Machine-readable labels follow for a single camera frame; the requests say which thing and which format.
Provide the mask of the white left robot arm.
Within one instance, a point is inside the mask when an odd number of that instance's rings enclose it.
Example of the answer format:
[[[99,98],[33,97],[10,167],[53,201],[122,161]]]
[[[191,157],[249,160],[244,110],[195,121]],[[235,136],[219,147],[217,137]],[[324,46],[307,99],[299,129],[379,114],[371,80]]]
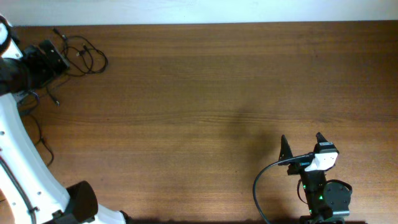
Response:
[[[49,171],[21,118],[18,104],[46,87],[70,64],[49,40],[21,51],[12,26],[1,18],[1,192],[16,223],[132,223],[123,211],[97,201],[81,181],[67,188]]]

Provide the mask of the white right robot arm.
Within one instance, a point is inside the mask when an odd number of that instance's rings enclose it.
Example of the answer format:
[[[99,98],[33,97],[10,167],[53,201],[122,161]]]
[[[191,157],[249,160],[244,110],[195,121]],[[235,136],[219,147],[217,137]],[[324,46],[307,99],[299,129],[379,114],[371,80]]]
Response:
[[[349,216],[349,204],[353,192],[346,182],[326,179],[325,172],[335,166],[340,152],[321,134],[316,134],[317,143],[308,154],[294,156],[285,136],[281,137],[279,162],[287,166],[288,175],[299,175],[307,200],[307,216],[300,223],[344,223]]]

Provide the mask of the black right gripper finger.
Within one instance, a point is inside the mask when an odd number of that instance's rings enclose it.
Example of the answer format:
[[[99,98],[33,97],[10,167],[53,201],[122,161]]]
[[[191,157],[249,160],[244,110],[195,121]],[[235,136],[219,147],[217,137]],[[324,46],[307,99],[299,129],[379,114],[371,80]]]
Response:
[[[289,159],[293,158],[293,154],[286,136],[283,134],[280,141],[280,153],[279,153],[279,165],[288,166],[290,165]]]
[[[326,138],[322,135],[321,132],[317,132],[317,133],[316,133],[316,139],[317,139],[317,143],[318,143],[318,144],[323,143],[323,142],[328,142],[328,141],[326,140]]]

